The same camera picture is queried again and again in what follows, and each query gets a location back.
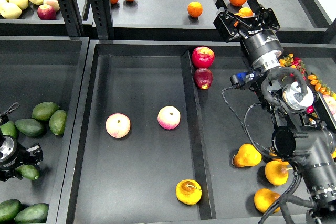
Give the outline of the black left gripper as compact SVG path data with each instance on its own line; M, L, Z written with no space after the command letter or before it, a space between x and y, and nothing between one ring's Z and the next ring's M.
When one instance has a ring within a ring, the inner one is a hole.
M43 159L43 150L38 143L30 148L24 148L11 136L1 136L0 180L2 182L8 181L10 178L22 180L22 175L16 171L16 168L22 164L37 166Z

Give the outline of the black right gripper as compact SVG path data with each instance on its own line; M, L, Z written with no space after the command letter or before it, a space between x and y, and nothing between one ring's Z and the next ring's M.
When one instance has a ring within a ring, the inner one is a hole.
M254 63L266 53L273 52L276 57L283 53L283 47L275 32L280 29L278 19L271 8L264 8L257 0L247 0L253 12L248 23L228 10L224 0L217 0L217 16L213 21L224 42L230 42L241 36L240 32L248 30L250 37L240 38L240 46L247 63Z

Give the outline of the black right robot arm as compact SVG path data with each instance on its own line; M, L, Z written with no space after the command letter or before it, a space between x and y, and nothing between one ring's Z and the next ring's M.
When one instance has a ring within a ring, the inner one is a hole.
M299 70L283 67L279 23L272 9L248 0L252 17L230 12L217 0L214 25L225 42L239 39L248 71L231 77L232 88L250 89L271 114L271 148L253 146L267 158L287 161L294 170L288 189L273 202L260 222L280 209L292 223L288 204L308 208L306 223L335 223L335 119L323 95L308 86Z

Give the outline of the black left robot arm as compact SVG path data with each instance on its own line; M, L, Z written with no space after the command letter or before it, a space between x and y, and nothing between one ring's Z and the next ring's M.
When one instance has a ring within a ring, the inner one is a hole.
M40 172L37 166L43 160L43 151L38 143L26 148L17 140L18 129L8 115L19 107L13 103L1 113L1 181L10 178L37 180Z

